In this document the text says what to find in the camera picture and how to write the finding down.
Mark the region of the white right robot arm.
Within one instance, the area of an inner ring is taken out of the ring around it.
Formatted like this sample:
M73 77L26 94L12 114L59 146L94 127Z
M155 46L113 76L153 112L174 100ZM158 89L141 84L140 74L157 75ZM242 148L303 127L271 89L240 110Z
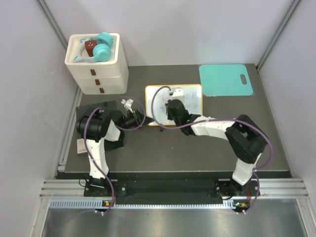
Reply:
M218 120L190 114L178 99L166 103L166 114L187 136L210 136L228 141L237 157L231 191L240 196L248 190L248 181L268 144L265 134L250 117L240 115L236 120Z

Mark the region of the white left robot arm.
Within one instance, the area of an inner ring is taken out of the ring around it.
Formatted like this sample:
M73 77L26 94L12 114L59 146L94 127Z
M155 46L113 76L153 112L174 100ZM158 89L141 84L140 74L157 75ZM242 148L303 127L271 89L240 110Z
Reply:
M81 114L76 130L88 148L89 176L99 179L95 184L96 192L106 196L112 190L111 182L105 179L109 173L105 152L123 147L125 131L136 130L153 121L137 109L123 115L119 110L89 107Z

